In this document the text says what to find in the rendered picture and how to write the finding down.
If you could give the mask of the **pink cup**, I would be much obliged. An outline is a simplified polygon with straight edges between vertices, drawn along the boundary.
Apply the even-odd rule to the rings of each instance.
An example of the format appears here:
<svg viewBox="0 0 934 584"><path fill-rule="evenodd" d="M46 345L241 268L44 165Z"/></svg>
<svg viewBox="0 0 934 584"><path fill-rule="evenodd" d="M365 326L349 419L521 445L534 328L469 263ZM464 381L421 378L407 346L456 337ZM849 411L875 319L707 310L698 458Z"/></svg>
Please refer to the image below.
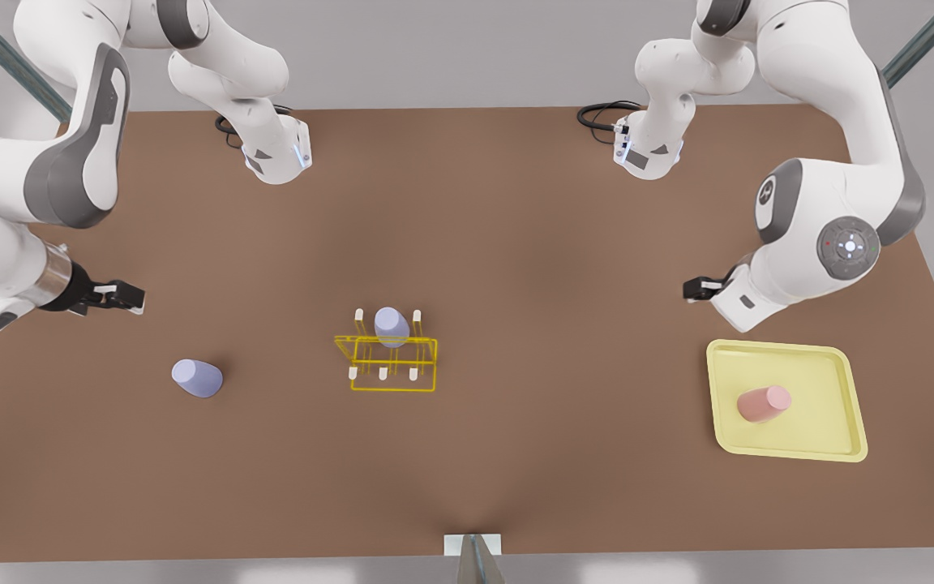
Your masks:
<svg viewBox="0 0 934 584"><path fill-rule="evenodd" d="M792 406L792 395L788 389L771 385L749 389L737 398L738 413L749 423L764 423L777 418Z"/></svg>

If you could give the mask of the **yellow tray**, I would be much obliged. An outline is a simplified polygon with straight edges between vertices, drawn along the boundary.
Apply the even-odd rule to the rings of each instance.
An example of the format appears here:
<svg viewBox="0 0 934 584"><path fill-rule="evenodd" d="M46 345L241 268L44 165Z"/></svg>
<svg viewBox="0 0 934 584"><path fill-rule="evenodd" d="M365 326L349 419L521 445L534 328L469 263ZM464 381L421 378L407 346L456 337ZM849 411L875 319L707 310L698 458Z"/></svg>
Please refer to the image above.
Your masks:
<svg viewBox="0 0 934 584"><path fill-rule="evenodd" d="M705 351L713 428L730 453L808 461L861 462L866 430L849 359L838 349L770 341L715 340ZM779 385L789 410L764 423L738 413L738 396Z"/></svg>

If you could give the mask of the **purple cup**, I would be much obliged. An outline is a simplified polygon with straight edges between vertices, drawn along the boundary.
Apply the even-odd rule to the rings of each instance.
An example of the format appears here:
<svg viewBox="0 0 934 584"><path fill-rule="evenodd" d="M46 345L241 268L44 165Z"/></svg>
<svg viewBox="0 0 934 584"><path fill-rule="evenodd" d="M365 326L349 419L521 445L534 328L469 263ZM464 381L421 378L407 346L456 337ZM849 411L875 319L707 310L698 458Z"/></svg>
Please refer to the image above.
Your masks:
<svg viewBox="0 0 934 584"><path fill-rule="evenodd" d="M382 307L375 312L374 328L379 344L387 348L399 348L411 337L409 321L394 307Z"/></svg>
<svg viewBox="0 0 934 584"><path fill-rule="evenodd" d="M196 359L179 359L172 366L171 376L175 384L199 398L214 396L223 384L223 374L219 368Z"/></svg>

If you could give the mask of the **white frame post foot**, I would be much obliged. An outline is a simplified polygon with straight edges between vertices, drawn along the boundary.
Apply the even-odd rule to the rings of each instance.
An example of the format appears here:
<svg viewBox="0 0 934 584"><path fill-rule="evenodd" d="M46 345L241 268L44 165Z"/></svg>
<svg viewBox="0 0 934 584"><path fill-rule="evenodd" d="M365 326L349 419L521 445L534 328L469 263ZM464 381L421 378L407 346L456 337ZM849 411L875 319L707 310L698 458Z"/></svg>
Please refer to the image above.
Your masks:
<svg viewBox="0 0 934 584"><path fill-rule="evenodd" d="M445 556L460 556L464 543L471 539L478 544L483 542L492 556L503 555L503 536L501 535L444 535L443 554Z"/></svg>

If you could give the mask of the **silver frame post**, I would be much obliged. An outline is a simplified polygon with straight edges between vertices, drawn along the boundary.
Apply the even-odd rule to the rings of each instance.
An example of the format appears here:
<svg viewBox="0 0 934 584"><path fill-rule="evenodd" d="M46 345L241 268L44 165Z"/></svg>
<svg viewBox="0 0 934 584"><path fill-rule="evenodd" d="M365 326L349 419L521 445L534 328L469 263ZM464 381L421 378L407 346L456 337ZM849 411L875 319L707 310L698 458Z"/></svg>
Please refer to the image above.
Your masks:
<svg viewBox="0 0 934 584"><path fill-rule="evenodd" d="M456 584L507 584L488 547L471 539L464 543L457 565Z"/></svg>
<svg viewBox="0 0 934 584"><path fill-rule="evenodd" d="M7 71L31 97L60 123L70 121L71 105L59 95L41 73L0 34L0 67Z"/></svg>
<svg viewBox="0 0 934 584"><path fill-rule="evenodd" d="M894 88L933 48L934 15L930 16L920 30L886 64L882 73L887 88Z"/></svg>

